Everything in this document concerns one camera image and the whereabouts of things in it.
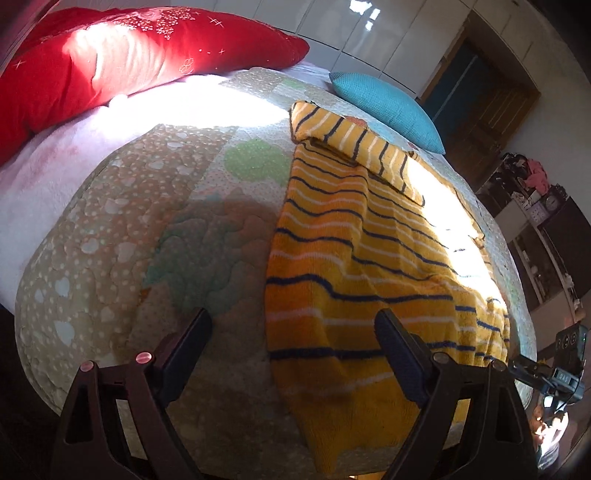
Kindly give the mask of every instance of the yellow striped towel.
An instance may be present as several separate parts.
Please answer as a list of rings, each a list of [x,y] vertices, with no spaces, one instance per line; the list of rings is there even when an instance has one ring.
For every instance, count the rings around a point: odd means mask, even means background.
[[[416,154],[307,102],[267,269],[265,315],[277,387],[316,468],[341,452],[399,445],[418,410],[375,339],[391,308],[456,361],[506,360],[509,320],[462,197]],[[461,405],[456,420],[463,420]]]

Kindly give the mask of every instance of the wooden door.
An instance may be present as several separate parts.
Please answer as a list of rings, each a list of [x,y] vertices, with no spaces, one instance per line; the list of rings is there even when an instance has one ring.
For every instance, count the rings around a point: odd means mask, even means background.
[[[472,108],[447,142],[446,158],[477,191],[501,164],[501,151],[540,97],[498,74],[495,87]]]

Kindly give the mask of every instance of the patchwork quilt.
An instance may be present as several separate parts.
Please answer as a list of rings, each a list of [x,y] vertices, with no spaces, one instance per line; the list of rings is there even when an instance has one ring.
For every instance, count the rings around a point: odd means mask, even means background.
[[[297,100],[365,121],[461,192],[508,305],[511,349],[535,358],[506,243],[443,157],[277,72],[239,73],[212,86],[211,95],[236,92],[239,122],[212,111],[210,128],[159,125],[106,158],[33,255],[17,295],[17,345],[29,381],[51,408],[60,411],[86,359],[101,366],[127,362],[204,307],[214,318],[212,339],[168,409],[199,468],[224,478],[322,478],[280,399],[265,343],[265,273],[293,160],[288,111]],[[520,393],[528,402],[530,392]],[[129,412],[122,416],[138,453]],[[459,432],[461,425],[450,443]],[[399,447],[344,451],[332,476],[384,470]]]

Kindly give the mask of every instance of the teal knitted cushion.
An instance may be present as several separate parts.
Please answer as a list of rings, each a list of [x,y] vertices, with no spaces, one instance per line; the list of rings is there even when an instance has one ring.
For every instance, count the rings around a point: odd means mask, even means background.
[[[363,73],[331,72],[330,80],[343,100],[374,116],[416,146],[433,153],[445,153],[431,119],[402,90]]]

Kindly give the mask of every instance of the red pillow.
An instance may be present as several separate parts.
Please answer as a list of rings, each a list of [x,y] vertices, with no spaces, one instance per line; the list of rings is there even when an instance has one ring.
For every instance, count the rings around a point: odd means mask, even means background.
[[[0,77],[0,165],[35,133],[120,93],[190,73],[283,69],[308,50],[304,40],[269,25],[199,8],[55,12]]]

